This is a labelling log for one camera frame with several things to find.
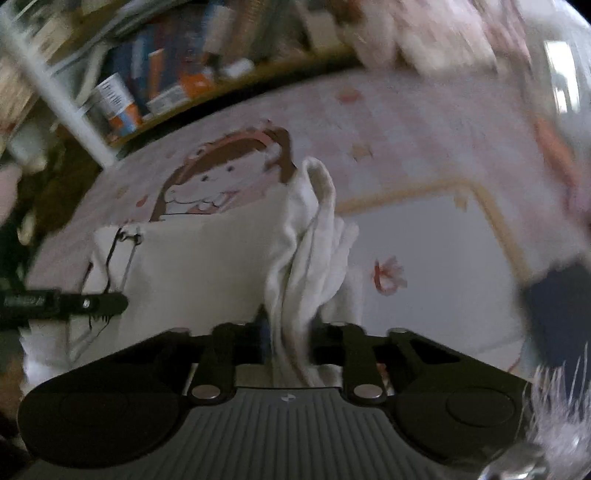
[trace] cartoon girl print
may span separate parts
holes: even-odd
[[[266,123],[202,145],[164,183],[151,221],[208,215],[251,203],[294,172],[289,133]]]

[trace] white fabric bag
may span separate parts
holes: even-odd
[[[272,383],[324,384],[309,361],[310,322],[327,303],[324,321],[346,310],[345,321],[358,322],[359,309],[350,303],[362,304],[358,294],[351,294],[354,281],[339,292],[358,232],[355,224],[335,217],[335,203],[328,171],[309,157],[287,187],[245,207],[127,225],[126,231],[142,235],[142,243],[135,251],[126,242],[122,249],[118,245],[109,273],[115,285],[125,278],[129,307],[104,330],[95,326],[92,333],[85,319],[69,327],[37,322],[31,332],[23,332],[31,386],[174,327],[207,335],[220,323],[249,322],[262,303],[272,333]],[[117,230],[105,227],[95,234],[95,265],[104,265]],[[105,272],[93,273],[95,291],[101,290]],[[349,303],[341,307],[342,302]],[[66,352],[69,340],[76,343],[76,351]],[[52,365],[61,371],[49,368]],[[260,378],[238,380],[243,385],[265,384]]]

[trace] white cloth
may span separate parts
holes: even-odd
[[[248,322],[264,303],[272,333],[273,384],[326,384],[310,365],[306,333],[318,309],[343,285],[358,233],[355,224],[335,216],[335,203],[325,166],[307,158],[287,187],[245,207],[127,225],[125,230],[141,233],[143,242],[133,256],[130,242],[118,245],[109,273],[115,284],[126,277],[129,307],[104,331],[95,326],[89,334],[87,320],[81,319],[67,328],[36,323],[30,333],[23,332],[29,382],[46,380],[40,369],[50,378],[60,368],[93,361],[173,327],[207,335],[220,323]],[[95,265],[104,264],[116,232],[117,227],[97,231]],[[105,272],[96,268],[86,290],[100,291],[104,284]],[[345,309],[345,321],[359,321],[362,303],[358,293],[351,294],[355,284],[352,273],[326,305],[325,321]],[[347,308],[340,306],[343,302],[349,302]],[[68,351],[68,339],[76,348]]]

